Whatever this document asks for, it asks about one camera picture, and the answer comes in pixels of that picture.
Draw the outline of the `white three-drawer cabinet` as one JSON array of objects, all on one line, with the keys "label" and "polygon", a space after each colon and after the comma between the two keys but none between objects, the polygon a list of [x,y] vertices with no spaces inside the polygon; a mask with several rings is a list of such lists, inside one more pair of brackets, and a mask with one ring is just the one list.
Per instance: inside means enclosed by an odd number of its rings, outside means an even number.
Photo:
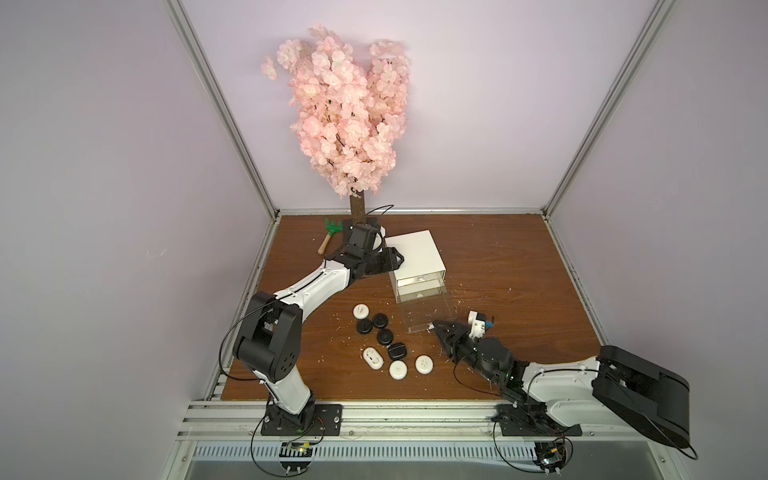
[{"label": "white three-drawer cabinet", "polygon": [[446,267],[429,230],[392,236],[386,243],[404,257],[399,268],[390,273],[398,303],[445,292]]}]

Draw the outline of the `clear drawer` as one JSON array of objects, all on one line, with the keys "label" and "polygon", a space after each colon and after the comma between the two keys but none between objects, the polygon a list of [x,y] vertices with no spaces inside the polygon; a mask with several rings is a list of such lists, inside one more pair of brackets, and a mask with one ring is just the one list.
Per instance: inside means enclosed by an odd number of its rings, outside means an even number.
[{"label": "clear drawer", "polygon": [[414,299],[399,304],[400,318],[409,334],[427,331],[434,321],[450,321],[457,318],[452,295],[441,290],[435,295],[419,293]]}]

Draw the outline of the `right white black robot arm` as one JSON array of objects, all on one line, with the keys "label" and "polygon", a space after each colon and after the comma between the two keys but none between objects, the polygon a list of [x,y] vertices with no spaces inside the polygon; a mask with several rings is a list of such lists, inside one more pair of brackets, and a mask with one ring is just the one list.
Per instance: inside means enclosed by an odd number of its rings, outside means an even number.
[{"label": "right white black robot arm", "polygon": [[474,337],[466,324],[435,321],[447,357],[465,364],[509,405],[502,418],[539,436],[573,434],[585,425],[630,427],[679,450],[690,441],[690,384],[681,375],[613,345],[561,364],[520,360],[500,339]]}]

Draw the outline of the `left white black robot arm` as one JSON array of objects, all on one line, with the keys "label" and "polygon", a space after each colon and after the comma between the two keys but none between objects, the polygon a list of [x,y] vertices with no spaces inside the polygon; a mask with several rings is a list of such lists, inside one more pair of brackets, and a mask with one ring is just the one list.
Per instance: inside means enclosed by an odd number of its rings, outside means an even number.
[{"label": "left white black robot arm", "polygon": [[232,355],[267,387],[271,419],[306,431],[315,418],[315,396],[297,367],[304,321],[356,281],[393,272],[403,263],[404,256],[386,245],[382,226],[353,224],[341,246],[314,271],[283,290],[251,297]]}]

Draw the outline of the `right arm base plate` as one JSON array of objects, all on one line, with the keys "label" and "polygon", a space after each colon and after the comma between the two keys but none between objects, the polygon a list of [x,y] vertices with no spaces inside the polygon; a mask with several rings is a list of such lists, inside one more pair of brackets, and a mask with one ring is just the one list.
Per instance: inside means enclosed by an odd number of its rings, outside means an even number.
[{"label": "right arm base plate", "polygon": [[579,424],[563,426],[552,419],[542,408],[497,404],[491,420],[497,422],[503,436],[524,437],[579,437],[583,430]]}]

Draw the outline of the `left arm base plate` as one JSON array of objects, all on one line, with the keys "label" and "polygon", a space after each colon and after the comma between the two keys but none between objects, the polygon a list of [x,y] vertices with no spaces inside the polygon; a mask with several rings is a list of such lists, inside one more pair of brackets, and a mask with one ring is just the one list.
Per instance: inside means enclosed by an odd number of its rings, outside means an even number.
[{"label": "left arm base plate", "polygon": [[266,407],[259,427],[261,436],[338,436],[342,423],[341,404],[313,404],[299,414],[290,414],[275,404]]}]

